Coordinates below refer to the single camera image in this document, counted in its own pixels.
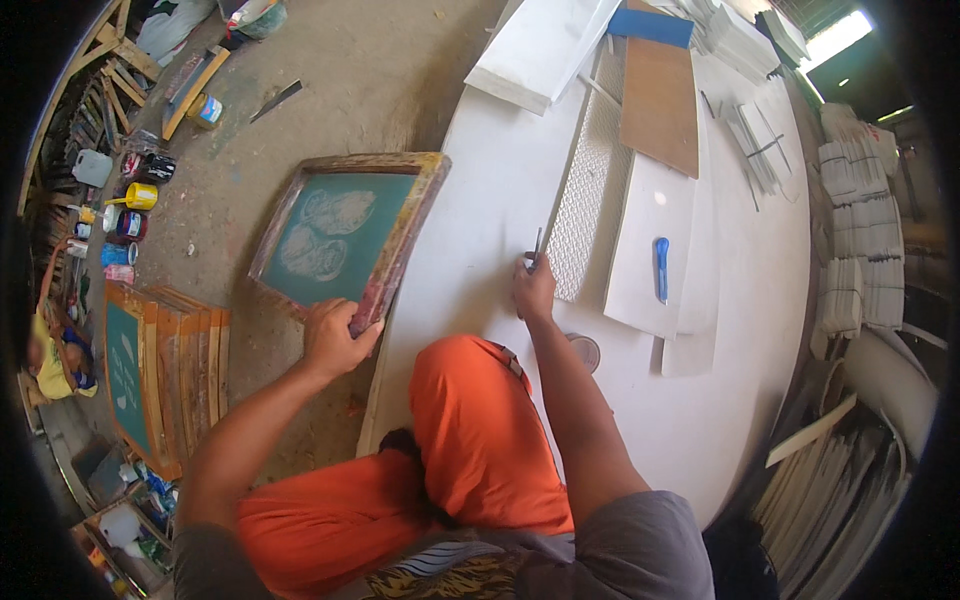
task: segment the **printed design on screen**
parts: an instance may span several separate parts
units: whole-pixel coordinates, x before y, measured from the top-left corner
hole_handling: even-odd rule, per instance
[[[133,362],[133,346],[130,343],[130,339],[127,338],[126,334],[120,334],[120,343],[123,344],[124,350],[127,351],[127,356],[130,358],[130,362]],[[116,347],[110,348],[110,368],[115,370],[120,375],[120,381],[123,385],[123,394],[116,396],[117,408],[120,410],[125,410],[127,408],[127,398],[130,398],[131,406],[136,409],[136,394],[134,390],[136,388],[136,380],[133,378],[133,373],[131,373],[127,366],[124,364],[123,358],[121,358],[120,352]]]
[[[294,225],[283,248],[283,266],[294,275],[316,281],[335,279],[347,260],[346,240],[323,240],[311,227]]]
[[[369,190],[335,195],[318,190],[303,203],[300,220],[326,235],[348,235],[370,219],[374,200]]]

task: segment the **orange shorts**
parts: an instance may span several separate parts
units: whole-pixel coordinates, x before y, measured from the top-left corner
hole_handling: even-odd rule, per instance
[[[439,528],[423,500],[464,527],[573,531],[530,383],[513,355],[474,336],[417,357],[410,410],[423,468],[397,450],[257,488],[237,504],[237,532],[260,578],[312,598],[386,564]]]

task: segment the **white table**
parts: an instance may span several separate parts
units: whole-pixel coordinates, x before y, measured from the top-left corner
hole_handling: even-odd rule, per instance
[[[746,80],[713,57],[694,53],[697,86],[712,102]],[[357,455],[412,420],[407,384],[417,353],[454,333],[475,333],[516,352],[543,412],[533,346],[510,300],[515,258],[531,250],[561,191],[587,87],[574,81],[538,117],[468,87],[444,143],[453,168],[428,216],[384,333]],[[565,332],[599,344],[594,374],[613,408],[637,470],[657,489],[686,497],[706,527],[758,442],[765,438],[794,368],[804,324],[810,268],[806,176],[785,88],[774,100],[784,149],[798,175],[785,197],[757,196],[755,212],[742,153],[727,126],[708,119],[722,273],[716,356],[710,374],[664,378],[653,336],[595,310],[557,300]]]

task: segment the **yellow shirt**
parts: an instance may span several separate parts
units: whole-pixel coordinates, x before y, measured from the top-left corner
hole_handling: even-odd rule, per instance
[[[36,384],[40,391],[51,400],[72,396],[74,391],[70,389],[70,384],[67,383],[66,376],[63,374],[63,364],[57,353],[57,345],[50,337],[50,329],[47,328],[47,322],[44,321],[40,310],[34,314],[34,335],[43,344],[43,364],[36,374]],[[96,393],[96,384],[88,390],[77,388],[77,394],[83,396],[90,397]]]

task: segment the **person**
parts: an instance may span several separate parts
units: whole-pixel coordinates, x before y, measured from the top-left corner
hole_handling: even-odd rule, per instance
[[[634,469],[610,406],[553,321],[555,288],[545,254],[532,271],[517,261],[516,310],[566,486],[516,357],[457,335],[416,359],[412,433],[248,492],[284,427],[368,356],[382,329],[351,339],[357,304],[328,300],[309,309],[302,358],[233,407],[191,460],[176,517],[177,598],[712,598],[689,505]]]
[[[27,342],[26,369],[36,379],[40,392],[51,400],[73,394],[94,396],[97,393],[90,340],[61,306],[47,298],[57,267],[57,255],[67,247],[70,239],[69,235],[61,239],[50,255],[50,263],[40,282],[36,312]]]

